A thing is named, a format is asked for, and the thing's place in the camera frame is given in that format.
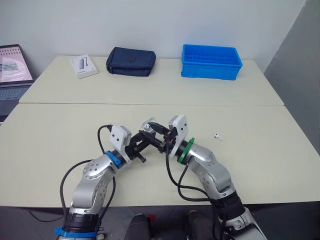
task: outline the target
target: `zipper pouch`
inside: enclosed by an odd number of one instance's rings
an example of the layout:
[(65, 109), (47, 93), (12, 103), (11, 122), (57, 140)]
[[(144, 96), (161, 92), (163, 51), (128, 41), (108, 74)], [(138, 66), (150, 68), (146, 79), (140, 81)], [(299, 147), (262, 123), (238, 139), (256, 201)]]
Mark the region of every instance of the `zipper pouch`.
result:
[(111, 74), (148, 77), (156, 61), (153, 51), (115, 47), (106, 60)]

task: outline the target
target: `black cable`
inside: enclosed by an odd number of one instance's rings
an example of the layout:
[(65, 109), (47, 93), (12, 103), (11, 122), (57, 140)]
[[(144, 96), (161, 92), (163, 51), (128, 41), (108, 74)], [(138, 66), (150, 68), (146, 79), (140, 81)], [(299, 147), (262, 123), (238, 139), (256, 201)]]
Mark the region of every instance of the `black cable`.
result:
[(96, 228), (99, 227), (99, 225), (100, 225), (103, 217), (105, 216), (105, 213), (106, 213), (106, 211), (107, 211), (107, 209), (108, 209), (108, 207), (109, 207), (109, 205), (110, 205), (110, 203), (111, 203), (111, 201), (112, 201), (112, 198), (113, 198), (114, 195), (115, 195), (115, 191), (116, 191), (116, 179), (115, 179), (115, 177), (112, 178), (112, 182), (113, 182), (113, 189), (112, 189), (111, 196), (110, 196), (110, 198), (109, 198), (109, 201), (108, 201), (107, 204), (105, 205), (103, 212), (101, 213), (100, 217), (98, 218), (98, 222), (97, 222), (97, 224), (96, 224)]
[[(99, 127), (99, 129), (97, 131), (97, 138), (98, 138), (98, 142), (99, 142), (99, 146), (101, 148), (102, 154), (105, 154), (105, 149), (104, 149), (104, 146), (101, 143), (100, 132), (104, 128), (108, 128), (108, 125), (102, 125), (101, 127)], [(109, 205), (110, 205), (112, 199), (114, 198), (115, 191), (116, 191), (116, 179), (115, 179), (115, 177), (112, 178), (112, 183), (113, 183), (113, 188), (112, 188), (111, 196), (109, 198), (109, 201), (105, 205), (105, 207), (103, 209), (103, 212), (101, 213), (100, 217), (98, 218), (98, 221), (97, 221), (97, 224), (96, 224), (96, 228), (98, 228), (100, 226), (102, 218), (105, 216), (105, 213), (106, 213), (107, 209), (109, 208)]]
[(102, 143), (101, 143), (100, 132), (101, 132), (102, 129), (107, 128), (107, 127), (108, 127), (108, 125), (103, 125), (103, 126), (99, 127), (98, 132), (97, 132), (98, 142), (99, 142), (99, 146), (101, 148), (102, 154), (105, 154), (105, 149), (104, 149), (104, 146), (102, 146)]
[(170, 171), (170, 165), (169, 165), (169, 143), (167, 142), (165, 145), (165, 165), (166, 165), (166, 171), (168, 172), (169, 178), (171, 180), (171, 182), (176, 185), (177, 187), (180, 187), (182, 189), (192, 189), (192, 190), (196, 190), (199, 191), (201, 193), (203, 193), (204, 195), (206, 195), (208, 197), (208, 194), (202, 190), (201, 188), (198, 187), (194, 187), (194, 186), (185, 186), (185, 185), (179, 185), (174, 178), (172, 177), (171, 171)]
[(41, 220), (39, 219), (36, 215), (34, 215), (32, 213), (32, 211), (29, 211), (30, 215), (37, 221), (41, 222), (41, 223), (51, 223), (51, 222), (55, 222), (55, 221), (58, 221), (59, 219), (62, 219), (64, 216), (61, 216), (61, 217), (58, 217), (56, 219), (53, 219), (53, 220)]
[(66, 173), (65, 175), (63, 176), (62, 180), (61, 180), (61, 183), (60, 183), (60, 199), (61, 199), (61, 205), (62, 205), (62, 209), (63, 209), (63, 224), (62, 224), (62, 228), (65, 227), (66, 225), (66, 221), (67, 221), (67, 207), (66, 207), (66, 203), (65, 203), (65, 198), (64, 198), (64, 183), (65, 183), (65, 180), (67, 178), (67, 176), (69, 175), (69, 173), (75, 169), (76, 167), (78, 167), (79, 165), (81, 164), (85, 164), (85, 163), (89, 163), (91, 162), (92, 160), (85, 160), (85, 161), (81, 161), (81, 162), (78, 162), (77, 164), (73, 165)]
[[(184, 185), (181, 185), (181, 182), (182, 182), (182, 179), (183, 177), (185, 176), (187, 170), (188, 170), (188, 164), (186, 164), (180, 178), (179, 178), (179, 181), (178, 183), (174, 180), (174, 178), (172, 177), (172, 174), (171, 174), (171, 171), (170, 171), (170, 165), (169, 165), (169, 143), (167, 142), (166, 143), (166, 149), (165, 149), (165, 163), (166, 163), (166, 170), (167, 170), (167, 173), (169, 175), (169, 178), (170, 180), (172, 181), (172, 183), (174, 185), (177, 186), (178, 188), (178, 193), (179, 193), (179, 196), (186, 200), (186, 201), (190, 201), (190, 202), (210, 202), (211, 205), (212, 205), (212, 236), (215, 240), (217, 240), (217, 237), (216, 237), (216, 220), (218, 218), (218, 216), (216, 216), (216, 206), (215, 204), (217, 205), (220, 205), (221, 207), (223, 207), (221, 205), (221, 203), (215, 199), (211, 199), (209, 198), (208, 194), (205, 192), (205, 195), (207, 196), (207, 198), (190, 198), (190, 197), (186, 197), (182, 194), (181, 192), (181, 188), (188, 188), (188, 189), (194, 189), (194, 190), (200, 190), (200, 192), (204, 192), (202, 189), (200, 188), (197, 188), (197, 187), (191, 187), (191, 186), (184, 186)], [(221, 225), (221, 230), (220, 230), (220, 238), (221, 236), (223, 237), (223, 232), (224, 232), (224, 228), (225, 228), (225, 225), (226, 225), (226, 220), (222, 221), (222, 225)]]
[(226, 226), (226, 221), (227, 221), (227, 215), (226, 213), (223, 214), (223, 219), (222, 219), (222, 223), (221, 223), (221, 229), (220, 229), (220, 237), (219, 240), (223, 240), (224, 239), (224, 228)]

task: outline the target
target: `white table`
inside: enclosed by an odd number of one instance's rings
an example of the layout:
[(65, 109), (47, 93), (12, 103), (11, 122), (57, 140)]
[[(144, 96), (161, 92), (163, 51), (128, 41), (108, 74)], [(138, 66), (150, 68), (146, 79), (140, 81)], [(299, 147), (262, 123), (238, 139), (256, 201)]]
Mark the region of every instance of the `white table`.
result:
[(181, 77), (180, 59), (157, 59), (149, 77), (110, 74), (106, 57), (92, 57), (99, 74), (77, 79), (69, 56), (57, 56), (20, 103), (136, 105), (283, 105), (252, 60), (237, 79)]
[[(284, 106), (19, 104), (0, 126), (0, 206), (60, 207), (59, 185), (67, 169), (101, 155), (99, 126), (125, 125), (134, 135), (151, 115), (166, 125), (176, 114), (187, 115), (187, 139), (195, 137), (227, 167), (244, 204), (320, 200), (320, 157)], [(216, 132), (222, 141), (214, 138)], [(102, 142), (112, 148), (107, 132)], [(147, 162), (136, 159), (116, 178), (112, 206), (195, 204), (178, 196), (164, 155), (152, 146), (142, 155)], [(66, 180), (67, 205), (83, 167)], [(183, 168), (171, 161), (176, 180)], [(192, 172), (183, 183), (200, 186)]]

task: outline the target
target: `blue strap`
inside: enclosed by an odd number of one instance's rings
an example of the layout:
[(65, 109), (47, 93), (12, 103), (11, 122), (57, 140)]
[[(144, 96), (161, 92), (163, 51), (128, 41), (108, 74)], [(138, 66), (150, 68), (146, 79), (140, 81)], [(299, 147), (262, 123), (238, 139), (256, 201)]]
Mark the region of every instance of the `blue strap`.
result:
[(116, 156), (113, 155), (112, 152), (106, 151), (105, 154), (108, 155), (108, 157), (112, 160), (112, 162), (117, 166), (118, 169), (123, 167), (121, 161), (116, 158)]
[(94, 238), (98, 235), (96, 231), (94, 232), (67, 232), (63, 231), (61, 227), (56, 227), (54, 230), (56, 235), (60, 235), (66, 238), (76, 238), (76, 239), (86, 239), (86, 238)]

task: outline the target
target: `green ring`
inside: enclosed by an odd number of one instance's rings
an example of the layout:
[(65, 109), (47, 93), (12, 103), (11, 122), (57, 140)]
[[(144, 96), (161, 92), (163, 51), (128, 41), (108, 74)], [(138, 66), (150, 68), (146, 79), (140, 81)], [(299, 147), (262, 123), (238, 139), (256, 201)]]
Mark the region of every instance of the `green ring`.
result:
[(183, 150), (183, 153), (182, 153), (181, 156), (179, 157), (179, 160), (178, 160), (179, 163), (182, 164), (185, 156), (189, 153), (190, 148), (191, 148), (192, 144), (194, 144), (194, 142), (195, 142), (195, 138), (193, 137), (193, 138), (190, 139), (188, 145), (185, 147), (185, 149)]

